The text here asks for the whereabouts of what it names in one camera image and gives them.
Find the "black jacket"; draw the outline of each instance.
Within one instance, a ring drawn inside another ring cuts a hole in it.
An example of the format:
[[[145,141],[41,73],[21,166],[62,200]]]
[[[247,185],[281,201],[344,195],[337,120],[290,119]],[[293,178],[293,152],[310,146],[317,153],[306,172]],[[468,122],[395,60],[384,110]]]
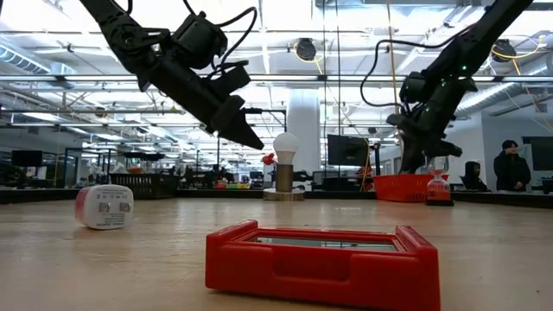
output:
[[[477,162],[465,163],[465,175],[461,177],[463,185],[466,190],[474,190],[487,192],[489,191],[486,184],[480,179],[480,177],[474,173],[474,167],[479,166]]]
[[[523,192],[531,180],[530,169],[526,160],[518,155],[507,155],[505,151],[502,151],[493,160],[493,171],[498,177],[498,190]],[[517,182],[521,182],[524,186],[515,189]]]

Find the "glass panel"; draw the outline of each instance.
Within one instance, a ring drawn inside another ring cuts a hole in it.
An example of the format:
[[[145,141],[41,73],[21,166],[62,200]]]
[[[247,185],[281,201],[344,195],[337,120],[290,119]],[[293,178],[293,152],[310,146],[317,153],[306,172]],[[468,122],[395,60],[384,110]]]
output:
[[[255,237],[251,242],[266,244],[284,244],[300,246],[316,246],[330,248],[357,249],[364,251],[397,251],[392,243],[383,242],[347,242],[347,241],[325,241],[317,239],[300,238],[277,238],[277,237]]]

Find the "person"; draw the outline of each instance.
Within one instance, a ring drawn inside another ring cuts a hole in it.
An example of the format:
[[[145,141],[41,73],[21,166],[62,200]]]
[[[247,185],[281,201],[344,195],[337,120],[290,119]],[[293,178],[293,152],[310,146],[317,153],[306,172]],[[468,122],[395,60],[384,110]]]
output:
[[[493,171],[498,177],[498,191],[526,191],[531,173],[526,160],[518,155],[518,144],[513,140],[506,140],[502,147],[503,151],[493,160]]]
[[[465,163],[465,175],[461,177],[466,190],[480,192],[489,191],[486,184],[480,179],[480,164],[469,161]]]

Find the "black cable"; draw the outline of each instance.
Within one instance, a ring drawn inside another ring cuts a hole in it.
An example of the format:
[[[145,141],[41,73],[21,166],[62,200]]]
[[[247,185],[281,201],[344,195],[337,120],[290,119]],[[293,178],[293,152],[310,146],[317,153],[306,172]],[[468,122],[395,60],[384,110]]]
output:
[[[226,59],[228,58],[228,56],[230,54],[232,54],[232,52],[234,52],[234,50],[240,44],[242,44],[244,39],[250,34],[251,30],[253,29],[253,26],[256,24],[257,9],[255,7],[250,7],[248,9],[246,9],[244,12],[242,12],[241,14],[234,17],[233,19],[231,19],[227,22],[223,22],[222,24],[217,25],[219,27],[223,27],[223,26],[220,26],[220,25],[224,25],[224,26],[230,25],[233,22],[236,22],[237,20],[241,19],[242,17],[246,16],[247,14],[249,14],[251,12],[253,12],[253,18],[251,19],[250,27],[248,27],[248,29],[244,32],[244,34],[240,37],[240,39],[238,41],[236,41],[236,43],[234,43],[234,45],[226,51],[225,55],[223,55],[223,58],[221,59],[221,62],[217,65],[217,67],[222,68],[225,65],[225,62],[226,62]]]
[[[462,31],[460,31],[457,34],[453,35],[451,38],[449,38],[446,41],[444,41],[440,44],[437,44],[437,45],[426,45],[426,44],[420,44],[420,43],[415,43],[415,42],[410,42],[410,41],[390,40],[390,39],[383,39],[383,40],[379,41],[377,43],[376,47],[375,47],[374,62],[372,63],[372,68],[365,75],[365,77],[363,78],[363,81],[361,81],[361,86],[359,88],[361,90],[361,98],[363,99],[365,104],[367,104],[369,106],[372,106],[372,107],[378,107],[378,108],[395,107],[395,106],[399,106],[401,109],[404,108],[403,105],[396,104],[396,103],[390,103],[390,104],[374,104],[374,103],[371,103],[368,100],[366,100],[365,94],[363,93],[363,87],[365,86],[365,83],[366,83],[367,79],[369,79],[369,76],[374,72],[374,70],[377,67],[377,64],[378,64],[378,49],[380,48],[380,44],[382,44],[382,43],[394,43],[394,44],[404,44],[404,45],[412,46],[412,47],[415,47],[415,48],[442,48],[442,47],[445,47],[446,45],[448,45],[451,41],[453,41],[457,37],[459,37],[459,36],[463,35],[464,33],[466,33],[472,27],[473,27],[473,25],[469,25],[468,27],[464,28]]]
[[[132,7],[133,7],[133,4],[134,4],[134,1],[133,0],[127,0],[127,14],[130,15],[130,13],[132,13]]]
[[[184,5],[187,7],[188,12],[192,15],[196,15],[196,12],[194,12],[194,9],[190,6],[190,3],[188,3],[188,0],[182,0],[184,2]]]
[[[230,20],[226,21],[226,22],[222,22],[220,24],[215,24],[215,26],[217,27],[226,27],[228,25],[231,25],[231,24],[234,24],[235,22],[239,21],[240,19],[242,19],[242,17],[246,16],[248,13],[250,13],[252,10],[255,10],[254,7],[250,7],[248,9],[246,9],[244,12],[238,14],[237,16],[231,18]]]

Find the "lamp base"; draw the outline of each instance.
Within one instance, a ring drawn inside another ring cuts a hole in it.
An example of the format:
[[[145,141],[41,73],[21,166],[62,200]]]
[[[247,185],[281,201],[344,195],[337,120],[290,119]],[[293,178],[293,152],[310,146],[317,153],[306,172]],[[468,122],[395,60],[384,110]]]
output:
[[[303,194],[305,191],[299,189],[293,189],[292,192],[278,192],[275,188],[265,189],[263,191],[263,200],[271,201],[297,201],[305,200]]]

